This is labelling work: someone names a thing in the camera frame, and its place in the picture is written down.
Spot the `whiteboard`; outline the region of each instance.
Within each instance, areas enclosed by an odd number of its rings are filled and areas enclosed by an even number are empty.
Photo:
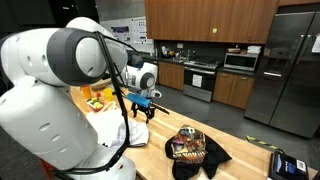
[[[145,16],[101,21],[100,24],[118,40],[130,44],[138,51],[149,53],[154,49],[153,39],[148,39]]]

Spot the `kitchen counter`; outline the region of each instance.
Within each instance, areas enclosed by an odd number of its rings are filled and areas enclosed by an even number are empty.
[[[232,74],[237,74],[237,75],[249,76],[249,77],[253,77],[253,78],[255,78],[257,76],[257,72],[230,69],[230,68],[225,68],[225,67],[220,67],[218,69],[218,72],[232,73]]]
[[[86,104],[82,92],[78,87],[71,87],[70,92],[75,105],[84,115],[87,115],[91,108]],[[128,110],[128,116],[132,118],[131,102],[127,99],[124,99],[124,102]],[[149,129],[148,144],[141,148],[128,148],[124,153],[135,163],[137,174],[140,177],[143,179],[173,179],[173,160],[166,157],[165,143],[169,138],[176,135],[182,125],[188,124],[215,140],[233,158],[219,165],[214,179],[267,179],[270,151],[169,109],[167,110],[170,115],[156,110],[155,117],[147,125]],[[146,117],[138,111],[137,117],[134,119],[138,122],[145,122]],[[309,177],[312,179],[311,177],[316,174],[316,171],[310,168],[308,170]],[[201,168],[199,173],[191,179],[208,178]]]
[[[143,59],[150,59],[150,60],[156,60],[156,61],[162,61],[162,62],[168,62],[168,63],[174,63],[174,64],[183,65],[183,62],[174,61],[173,58],[156,57],[156,56],[150,56],[149,54],[140,54],[140,56]]]

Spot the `refrigerator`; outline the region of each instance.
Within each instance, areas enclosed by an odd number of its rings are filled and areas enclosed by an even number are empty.
[[[320,125],[320,12],[274,17],[245,117],[311,138]]]

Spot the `sink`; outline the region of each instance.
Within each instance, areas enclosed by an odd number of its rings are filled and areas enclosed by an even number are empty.
[[[177,62],[177,63],[183,63],[183,62],[186,62],[188,60],[186,59],[180,59],[180,58],[172,58],[171,59],[173,62]]]

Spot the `microwave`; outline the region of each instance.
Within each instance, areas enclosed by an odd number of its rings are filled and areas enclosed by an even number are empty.
[[[224,60],[225,68],[255,71],[259,54],[231,54],[227,53]]]

